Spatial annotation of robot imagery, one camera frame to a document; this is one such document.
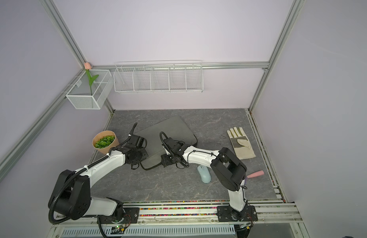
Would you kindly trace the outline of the light blue computer mouse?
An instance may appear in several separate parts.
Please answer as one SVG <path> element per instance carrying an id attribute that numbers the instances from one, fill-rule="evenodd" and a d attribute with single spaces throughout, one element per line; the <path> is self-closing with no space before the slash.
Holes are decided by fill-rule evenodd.
<path id="1" fill-rule="evenodd" d="M 203 183 L 210 183 L 211 182 L 211 174 L 206 166 L 199 165 L 197 167 L 197 171 L 199 172 L 201 181 Z"/>

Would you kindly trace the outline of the grey laptop bag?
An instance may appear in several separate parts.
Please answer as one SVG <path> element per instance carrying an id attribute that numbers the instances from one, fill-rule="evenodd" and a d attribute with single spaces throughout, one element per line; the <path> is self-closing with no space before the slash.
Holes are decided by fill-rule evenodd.
<path id="1" fill-rule="evenodd" d="M 160 140 L 161 131 L 174 140 L 183 141 L 190 145 L 196 145 L 197 143 L 194 133 L 179 116 L 174 116 L 141 131 L 135 131 L 135 135 L 143 137 L 147 141 L 146 152 L 148 158 L 142 161 L 144 168 L 159 164 L 161 155 L 166 154 Z"/>

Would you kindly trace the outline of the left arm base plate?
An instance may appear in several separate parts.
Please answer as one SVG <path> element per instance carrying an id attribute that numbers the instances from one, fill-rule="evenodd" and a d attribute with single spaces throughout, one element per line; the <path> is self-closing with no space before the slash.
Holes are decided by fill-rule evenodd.
<path id="1" fill-rule="evenodd" d="M 111 216 L 98 216 L 101 224 L 136 224 L 139 218 L 139 207 L 117 209 Z"/>

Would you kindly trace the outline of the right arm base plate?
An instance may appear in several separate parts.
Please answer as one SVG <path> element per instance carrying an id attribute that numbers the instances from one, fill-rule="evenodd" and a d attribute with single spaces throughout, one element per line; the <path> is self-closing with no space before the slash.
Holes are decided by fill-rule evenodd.
<path id="1" fill-rule="evenodd" d="M 256 208 L 250 204 L 245 205 L 242 211 L 237 211 L 228 206 L 217 206 L 219 222 L 256 222 L 258 221 Z"/>

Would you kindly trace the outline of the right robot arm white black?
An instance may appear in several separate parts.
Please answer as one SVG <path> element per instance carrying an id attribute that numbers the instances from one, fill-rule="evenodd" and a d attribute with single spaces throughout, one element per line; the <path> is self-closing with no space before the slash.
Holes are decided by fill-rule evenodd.
<path id="1" fill-rule="evenodd" d="M 235 220 L 241 220 L 247 214 L 248 201 L 245 197 L 245 164 L 228 148 L 221 150 L 204 150 L 188 145 L 172 138 L 161 139 L 166 153 L 161 156 L 163 166 L 180 164 L 188 168 L 190 164 L 198 164 L 208 168 L 217 176 L 229 193 L 229 212 Z"/>

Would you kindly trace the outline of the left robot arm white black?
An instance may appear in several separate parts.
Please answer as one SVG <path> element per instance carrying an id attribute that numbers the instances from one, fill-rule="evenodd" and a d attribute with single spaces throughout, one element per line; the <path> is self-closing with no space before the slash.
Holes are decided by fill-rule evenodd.
<path id="1" fill-rule="evenodd" d="M 48 208 L 51 224 L 84 217 L 105 217 L 113 223 L 120 223 L 126 213 L 123 202 L 113 198 L 98 198 L 91 194 L 91 188 L 109 172 L 125 164 L 139 164 L 148 157 L 147 140 L 129 135 L 122 144 L 112 147 L 101 159 L 78 170 L 65 170 L 59 174 Z"/>

